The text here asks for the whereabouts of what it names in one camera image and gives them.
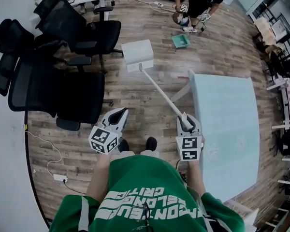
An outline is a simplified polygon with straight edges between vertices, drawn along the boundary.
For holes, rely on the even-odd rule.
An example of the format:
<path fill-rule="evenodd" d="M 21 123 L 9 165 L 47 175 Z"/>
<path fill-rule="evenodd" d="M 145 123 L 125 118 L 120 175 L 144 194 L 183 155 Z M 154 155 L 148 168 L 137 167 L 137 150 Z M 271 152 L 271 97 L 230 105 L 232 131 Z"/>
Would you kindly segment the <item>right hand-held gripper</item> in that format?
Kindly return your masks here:
<path fill-rule="evenodd" d="M 188 132 L 183 131 L 181 117 L 176 118 L 177 150 L 182 161 L 198 161 L 203 148 L 203 136 L 199 121 L 187 114 L 187 120 L 192 125 Z"/>

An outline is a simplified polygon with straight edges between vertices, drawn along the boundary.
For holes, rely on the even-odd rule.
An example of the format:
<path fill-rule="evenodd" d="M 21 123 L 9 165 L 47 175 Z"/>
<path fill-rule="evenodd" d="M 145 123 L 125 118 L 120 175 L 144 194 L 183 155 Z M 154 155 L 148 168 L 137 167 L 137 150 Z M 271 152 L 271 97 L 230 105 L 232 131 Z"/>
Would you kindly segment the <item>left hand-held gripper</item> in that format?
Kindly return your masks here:
<path fill-rule="evenodd" d="M 92 128 L 88 138 L 91 149 L 105 155 L 115 150 L 119 145 L 128 114 L 126 108 L 116 108 L 107 112 L 103 121 Z"/>

